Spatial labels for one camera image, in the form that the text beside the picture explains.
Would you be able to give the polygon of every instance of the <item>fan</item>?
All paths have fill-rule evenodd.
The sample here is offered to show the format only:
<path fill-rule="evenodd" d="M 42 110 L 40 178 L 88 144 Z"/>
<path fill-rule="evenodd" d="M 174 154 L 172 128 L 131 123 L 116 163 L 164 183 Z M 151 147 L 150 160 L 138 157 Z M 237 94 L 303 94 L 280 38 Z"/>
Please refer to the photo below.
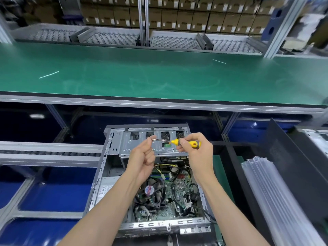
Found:
<path fill-rule="evenodd" d="M 135 202 L 148 207 L 159 208 L 162 201 L 165 200 L 164 180 L 149 178 L 142 186 L 141 190 L 135 196 Z"/>

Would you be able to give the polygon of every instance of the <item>screwdriver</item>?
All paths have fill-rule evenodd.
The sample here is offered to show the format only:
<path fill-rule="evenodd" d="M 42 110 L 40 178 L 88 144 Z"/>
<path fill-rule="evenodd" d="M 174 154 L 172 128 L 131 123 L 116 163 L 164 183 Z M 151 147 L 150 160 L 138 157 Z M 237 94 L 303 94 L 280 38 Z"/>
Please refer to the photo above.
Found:
<path fill-rule="evenodd" d="M 159 139 L 152 139 L 153 141 L 161 141 L 161 142 L 169 142 L 169 143 L 173 143 L 174 145 L 177 146 L 181 146 L 180 144 L 180 139 L 175 139 L 172 141 L 168 141 L 168 140 L 159 140 Z M 199 149 L 200 147 L 200 141 L 188 141 L 189 144 L 194 148 L 194 149 Z"/>

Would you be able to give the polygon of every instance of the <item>green workbench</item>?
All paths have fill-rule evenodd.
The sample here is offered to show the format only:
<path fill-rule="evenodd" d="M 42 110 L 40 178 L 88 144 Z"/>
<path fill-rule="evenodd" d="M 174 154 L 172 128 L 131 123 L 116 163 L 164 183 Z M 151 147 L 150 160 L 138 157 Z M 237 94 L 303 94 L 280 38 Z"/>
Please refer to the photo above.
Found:
<path fill-rule="evenodd" d="M 0 94 L 321 105 L 328 60 L 152 49 L 0 44 Z"/>

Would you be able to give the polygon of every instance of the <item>hand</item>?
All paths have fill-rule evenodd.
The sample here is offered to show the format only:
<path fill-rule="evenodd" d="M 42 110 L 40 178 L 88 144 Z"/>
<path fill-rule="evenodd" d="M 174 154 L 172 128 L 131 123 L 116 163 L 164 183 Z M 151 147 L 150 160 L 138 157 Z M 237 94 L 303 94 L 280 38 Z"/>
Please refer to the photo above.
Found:
<path fill-rule="evenodd" d="M 126 172 L 136 175 L 138 187 L 149 177 L 154 168 L 155 153 L 152 149 L 152 135 L 131 150 Z"/>
<path fill-rule="evenodd" d="M 189 142 L 192 140 L 200 141 L 200 148 L 194 149 Z M 189 164 L 197 183 L 201 184 L 203 180 L 214 175 L 213 170 L 213 145 L 205 138 L 202 133 L 193 133 L 180 139 L 181 146 L 176 148 L 179 152 L 189 154 Z"/>

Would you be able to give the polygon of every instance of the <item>right hand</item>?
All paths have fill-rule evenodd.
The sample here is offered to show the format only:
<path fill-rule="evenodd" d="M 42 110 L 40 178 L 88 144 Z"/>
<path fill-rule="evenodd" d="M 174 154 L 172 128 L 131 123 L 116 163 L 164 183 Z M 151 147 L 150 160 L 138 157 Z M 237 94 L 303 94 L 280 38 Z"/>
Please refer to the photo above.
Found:
<path fill-rule="evenodd" d="M 201 142 L 199 149 L 194 149 L 187 141 L 198 140 Z M 181 146 L 177 146 L 179 152 L 189 154 L 189 164 L 197 183 L 214 175 L 213 170 L 213 145 L 205 138 L 202 133 L 193 133 L 180 139 Z"/>

